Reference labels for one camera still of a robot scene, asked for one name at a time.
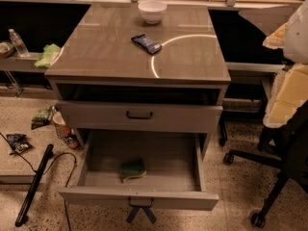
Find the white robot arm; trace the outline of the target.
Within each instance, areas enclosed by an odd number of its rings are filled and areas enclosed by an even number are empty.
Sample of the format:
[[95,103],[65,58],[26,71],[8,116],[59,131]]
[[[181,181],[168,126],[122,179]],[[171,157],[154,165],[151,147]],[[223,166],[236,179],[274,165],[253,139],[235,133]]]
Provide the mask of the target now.
[[263,45],[282,49],[284,57],[294,63],[276,74],[263,118],[265,126],[279,128],[308,100],[308,0]]

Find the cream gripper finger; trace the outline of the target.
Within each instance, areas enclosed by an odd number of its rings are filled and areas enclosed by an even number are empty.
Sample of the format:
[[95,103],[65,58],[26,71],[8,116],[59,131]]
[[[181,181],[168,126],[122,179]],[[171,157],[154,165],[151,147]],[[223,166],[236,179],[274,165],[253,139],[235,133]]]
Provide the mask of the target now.
[[285,33],[287,24],[281,25],[275,32],[267,36],[263,45],[268,49],[282,49],[285,46]]
[[308,100],[308,65],[294,64],[289,70],[280,70],[274,79],[263,124],[280,128]]

